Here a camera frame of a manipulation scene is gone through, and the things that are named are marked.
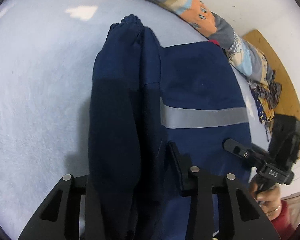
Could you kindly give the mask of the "red sleeve forearm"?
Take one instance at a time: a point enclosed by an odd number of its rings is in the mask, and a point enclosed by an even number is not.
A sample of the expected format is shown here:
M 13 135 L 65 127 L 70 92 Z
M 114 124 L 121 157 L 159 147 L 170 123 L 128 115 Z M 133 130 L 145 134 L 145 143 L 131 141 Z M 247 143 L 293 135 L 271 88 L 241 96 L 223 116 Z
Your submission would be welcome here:
M 282 200 L 281 204 L 282 208 L 280 215 L 271 222 L 274 228 L 276 229 L 277 233 L 279 234 L 280 238 L 282 240 L 287 240 L 292 236 L 295 229 L 293 228 L 292 223 L 290 221 L 290 214 L 287 202 Z

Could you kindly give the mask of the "person's right hand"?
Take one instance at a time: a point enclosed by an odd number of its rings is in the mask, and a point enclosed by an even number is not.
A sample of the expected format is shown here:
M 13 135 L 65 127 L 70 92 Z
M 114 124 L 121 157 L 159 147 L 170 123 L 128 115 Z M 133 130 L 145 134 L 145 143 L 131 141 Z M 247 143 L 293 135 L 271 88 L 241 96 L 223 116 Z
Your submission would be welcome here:
M 249 192 L 257 202 L 260 202 L 260 207 L 268 219 L 274 220 L 279 217 L 282 210 L 280 187 L 275 185 L 267 191 L 256 194 L 258 188 L 256 178 L 257 176 L 254 176 L 250 181 Z

